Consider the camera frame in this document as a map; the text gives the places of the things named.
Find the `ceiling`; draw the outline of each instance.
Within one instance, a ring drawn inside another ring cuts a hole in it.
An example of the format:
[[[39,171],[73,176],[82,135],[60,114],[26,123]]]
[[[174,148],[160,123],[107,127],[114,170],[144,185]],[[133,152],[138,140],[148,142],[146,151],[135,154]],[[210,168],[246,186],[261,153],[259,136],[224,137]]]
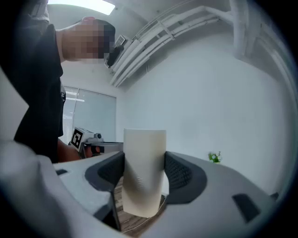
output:
[[[149,21],[163,11],[185,0],[106,0],[115,5],[115,9],[107,16],[105,14],[76,6],[48,5],[50,22],[56,29],[65,28],[85,16],[93,16],[106,20],[116,28],[116,38],[123,34],[133,38]],[[205,5],[221,10],[229,10],[228,0],[193,0],[195,6]]]

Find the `small green plant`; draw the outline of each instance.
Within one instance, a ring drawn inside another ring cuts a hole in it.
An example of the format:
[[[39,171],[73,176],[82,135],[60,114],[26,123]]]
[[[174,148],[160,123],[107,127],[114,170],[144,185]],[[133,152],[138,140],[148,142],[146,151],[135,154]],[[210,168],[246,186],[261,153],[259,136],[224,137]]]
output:
[[[220,152],[218,153],[209,152],[208,157],[209,157],[209,161],[213,163],[220,163],[220,161],[222,161],[222,156],[220,155]]]

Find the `window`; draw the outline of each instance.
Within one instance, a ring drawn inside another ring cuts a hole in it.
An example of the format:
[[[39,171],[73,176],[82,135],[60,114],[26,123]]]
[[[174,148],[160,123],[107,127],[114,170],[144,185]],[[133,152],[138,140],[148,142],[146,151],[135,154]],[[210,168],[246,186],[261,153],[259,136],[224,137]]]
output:
[[[82,127],[101,133],[105,141],[115,141],[116,98],[71,87],[65,87],[65,91],[60,140],[68,144],[74,128]]]

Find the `person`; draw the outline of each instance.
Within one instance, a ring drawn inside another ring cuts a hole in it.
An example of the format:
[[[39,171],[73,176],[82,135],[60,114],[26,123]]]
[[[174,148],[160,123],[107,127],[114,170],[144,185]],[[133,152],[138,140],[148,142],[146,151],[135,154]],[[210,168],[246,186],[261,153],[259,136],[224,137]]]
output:
[[[49,23],[47,0],[35,0],[24,8],[14,36],[12,57],[3,70],[29,105],[14,140],[49,157],[52,163],[78,160],[77,151],[59,139],[66,100],[61,63],[105,58],[115,42],[115,28],[106,21],[84,17],[56,30]]]

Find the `black shirt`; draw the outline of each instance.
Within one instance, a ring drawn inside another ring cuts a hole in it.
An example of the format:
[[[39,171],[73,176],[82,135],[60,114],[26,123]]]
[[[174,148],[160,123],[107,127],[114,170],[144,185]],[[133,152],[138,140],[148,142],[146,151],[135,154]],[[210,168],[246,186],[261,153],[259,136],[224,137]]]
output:
[[[14,139],[56,163],[58,137],[63,135],[63,70],[54,26],[32,22],[17,30],[12,65],[6,72],[29,105]]]

